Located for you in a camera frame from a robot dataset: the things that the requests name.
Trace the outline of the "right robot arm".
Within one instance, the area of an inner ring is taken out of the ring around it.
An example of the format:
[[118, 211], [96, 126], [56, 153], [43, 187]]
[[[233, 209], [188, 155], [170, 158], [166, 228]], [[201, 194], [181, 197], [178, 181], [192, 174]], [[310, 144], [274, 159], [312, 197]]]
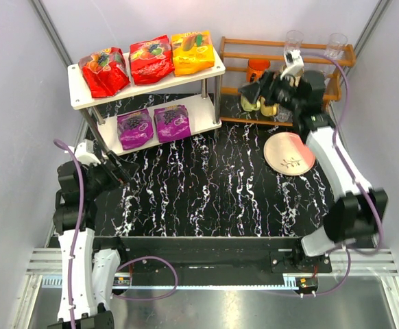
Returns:
[[382, 233], [382, 218], [388, 196], [375, 189], [359, 173], [339, 137], [337, 127], [322, 106], [326, 86], [319, 71], [305, 71], [297, 86], [290, 74], [265, 71], [238, 92], [250, 104], [282, 106], [293, 113], [293, 128], [312, 151], [328, 178], [335, 203], [322, 220], [321, 228], [304, 236], [300, 243], [305, 256], [316, 257], [340, 245]]

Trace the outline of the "large red candy bag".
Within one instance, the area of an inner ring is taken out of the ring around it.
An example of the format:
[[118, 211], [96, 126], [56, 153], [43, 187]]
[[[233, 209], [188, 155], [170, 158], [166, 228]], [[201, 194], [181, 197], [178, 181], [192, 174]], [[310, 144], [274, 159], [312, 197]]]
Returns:
[[130, 84], [125, 58], [118, 47], [91, 53], [78, 62], [92, 98], [112, 97]]

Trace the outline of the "yellow mango candy bag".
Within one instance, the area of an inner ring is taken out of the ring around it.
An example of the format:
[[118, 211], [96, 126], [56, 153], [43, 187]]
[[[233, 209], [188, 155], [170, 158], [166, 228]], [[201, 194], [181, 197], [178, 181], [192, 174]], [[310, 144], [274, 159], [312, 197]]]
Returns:
[[191, 75], [215, 64], [209, 31], [174, 34], [171, 36], [171, 48], [175, 76]]

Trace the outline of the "small red candy bag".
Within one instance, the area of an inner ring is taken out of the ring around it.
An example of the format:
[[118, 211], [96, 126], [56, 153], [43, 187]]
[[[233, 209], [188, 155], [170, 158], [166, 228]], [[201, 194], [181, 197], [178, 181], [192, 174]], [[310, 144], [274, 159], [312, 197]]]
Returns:
[[167, 35], [130, 45], [130, 73], [136, 85], [155, 84], [174, 72]]

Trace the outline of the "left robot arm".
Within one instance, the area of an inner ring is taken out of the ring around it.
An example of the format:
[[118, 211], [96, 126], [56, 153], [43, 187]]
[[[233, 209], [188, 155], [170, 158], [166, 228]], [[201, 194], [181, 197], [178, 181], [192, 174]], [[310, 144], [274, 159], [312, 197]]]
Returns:
[[137, 171], [137, 164], [112, 156], [103, 162], [72, 159], [58, 167], [53, 224], [62, 256], [62, 293], [52, 328], [114, 328], [114, 276], [128, 255], [119, 238], [94, 242], [95, 200], [130, 182]]

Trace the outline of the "purple candy bag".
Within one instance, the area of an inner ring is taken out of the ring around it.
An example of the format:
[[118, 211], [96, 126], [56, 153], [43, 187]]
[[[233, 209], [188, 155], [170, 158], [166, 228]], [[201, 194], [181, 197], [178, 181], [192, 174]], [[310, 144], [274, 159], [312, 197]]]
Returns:
[[168, 143], [191, 136], [189, 113], [184, 105], [167, 106], [154, 110], [158, 141]]
[[153, 139], [154, 129], [148, 109], [117, 117], [117, 135], [123, 150], [141, 147]]

